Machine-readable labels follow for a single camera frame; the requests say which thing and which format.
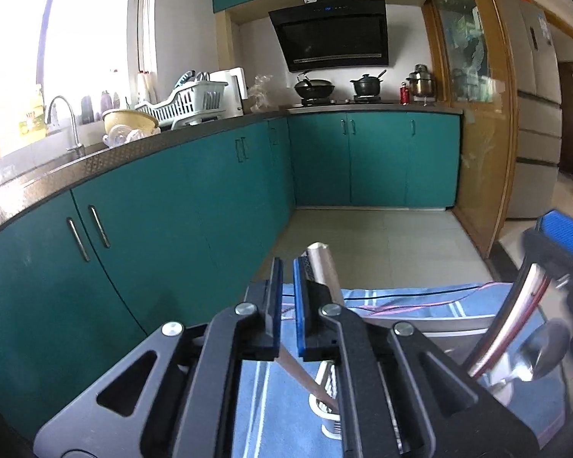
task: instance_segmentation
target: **chrome faucet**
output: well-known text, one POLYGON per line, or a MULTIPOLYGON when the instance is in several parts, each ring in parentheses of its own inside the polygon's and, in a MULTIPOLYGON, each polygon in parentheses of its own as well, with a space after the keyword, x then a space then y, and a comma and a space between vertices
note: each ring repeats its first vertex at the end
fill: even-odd
POLYGON ((55 103, 56 99, 62 99, 64 103, 68 106, 68 110, 70 111, 70 122, 72 123, 72 134, 74 135, 74 146, 72 148, 68 148, 67 151, 74 151, 79 157, 85 156, 84 146, 79 141, 79 130, 76 126, 76 117, 74 116, 74 110, 68 100, 66 100, 61 94, 55 96, 51 103, 49 103, 49 107, 47 108, 47 120, 46 123, 50 124, 51 122, 51 108, 53 107, 53 103, 55 103))

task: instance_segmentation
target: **countertop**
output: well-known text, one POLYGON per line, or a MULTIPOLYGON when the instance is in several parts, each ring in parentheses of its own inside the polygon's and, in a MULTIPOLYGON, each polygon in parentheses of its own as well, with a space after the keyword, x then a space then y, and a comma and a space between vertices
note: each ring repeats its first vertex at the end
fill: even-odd
POLYGON ((114 168, 158 151, 220 132, 238 129, 266 119, 283 117, 285 115, 336 111, 422 111, 453 115, 463 114, 463 111, 458 108, 450 108, 443 105, 400 105, 398 103, 359 105, 345 103, 326 106, 298 106, 287 110, 247 114, 241 117, 209 121, 175 131, 166 131, 127 145, 117 146, 116 148, 99 149, 95 153, 72 161, 69 156, 62 156, 23 173, 0 186, 0 230, 12 220, 21 217, 52 197, 114 168), (57 160, 62 159, 64 161, 63 165, 56 163, 57 160))

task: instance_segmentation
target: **red can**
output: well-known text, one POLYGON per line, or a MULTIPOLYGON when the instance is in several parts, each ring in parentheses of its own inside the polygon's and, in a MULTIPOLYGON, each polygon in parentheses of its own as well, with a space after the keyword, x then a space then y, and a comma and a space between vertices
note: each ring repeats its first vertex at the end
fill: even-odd
POLYGON ((401 89, 399 89, 399 102, 401 105, 410 104, 410 88, 405 82, 401 83, 401 89))

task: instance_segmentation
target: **spoon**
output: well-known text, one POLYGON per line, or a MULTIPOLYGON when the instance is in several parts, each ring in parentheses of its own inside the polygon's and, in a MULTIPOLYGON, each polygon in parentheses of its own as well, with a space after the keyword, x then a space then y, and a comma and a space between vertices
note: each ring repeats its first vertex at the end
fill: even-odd
POLYGON ((567 354, 570 341, 571 334, 563 321, 553 319, 543 324, 518 348, 511 373, 488 390, 496 393, 516 379, 530 382, 548 375, 567 354))

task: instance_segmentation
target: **black range hood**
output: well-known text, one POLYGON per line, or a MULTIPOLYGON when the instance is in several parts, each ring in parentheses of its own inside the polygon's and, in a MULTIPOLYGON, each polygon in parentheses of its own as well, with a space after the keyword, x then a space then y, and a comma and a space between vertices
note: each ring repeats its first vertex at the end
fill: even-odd
POLYGON ((326 0, 269 18, 291 72, 388 65, 384 0, 326 0))

